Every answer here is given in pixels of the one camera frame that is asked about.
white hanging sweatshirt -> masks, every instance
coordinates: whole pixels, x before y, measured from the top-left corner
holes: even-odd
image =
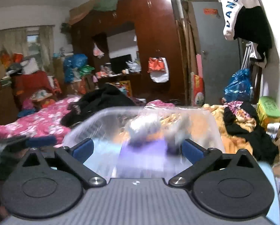
[[[221,0],[221,3],[226,21],[224,27],[224,36],[227,40],[234,39],[234,26],[236,24],[236,19],[240,9],[243,6],[245,8],[260,6],[258,0]]]

pink floral blanket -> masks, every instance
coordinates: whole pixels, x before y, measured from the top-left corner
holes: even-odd
[[[54,135],[57,143],[61,144],[65,135],[70,132],[70,128],[62,126],[60,121],[65,114],[70,112],[67,110],[69,103],[79,99],[79,96],[65,98],[11,124],[0,125],[0,138],[10,138],[16,135],[28,137]]]

curtain rod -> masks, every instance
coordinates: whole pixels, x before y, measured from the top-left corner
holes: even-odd
[[[32,25],[32,26],[23,26],[23,27],[2,29],[0,31],[13,30],[13,29],[22,29],[22,28],[31,28],[31,27],[41,27],[41,26],[51,26],[51,27],[54,27],[55,25]]]

gray ribbed panel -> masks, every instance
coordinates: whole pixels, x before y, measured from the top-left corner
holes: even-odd
[[[87,191],[71,211],[43,221],[10,217],[4,225],[270,225],[266,218],[234,222],[214,218],[198,209],[183,189],[162,179],[111,179]]]

blue plastic bag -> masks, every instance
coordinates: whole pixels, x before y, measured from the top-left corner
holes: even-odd
[[[249,69],[241,69],[232,75],[229,85],[224,89],[224,97],[227,102],[250,100],[250,78]]]
[[[73,57],[66,57],[64,59],[64,62],[63,62],[63,69],[64,69],[64,72],[68,69],[68,68],[71,68],[72,66],[72,60],[73,60]]]
[[[85,54],[74,54],[72,56],[72,68],[81,68],[88,62],[88,58]]]
[[[64,70],[64,82],[65,83],[71,83],[74,80],[74,75],[73,75],[73,71],[71,68],[67,68],[66,70]]]

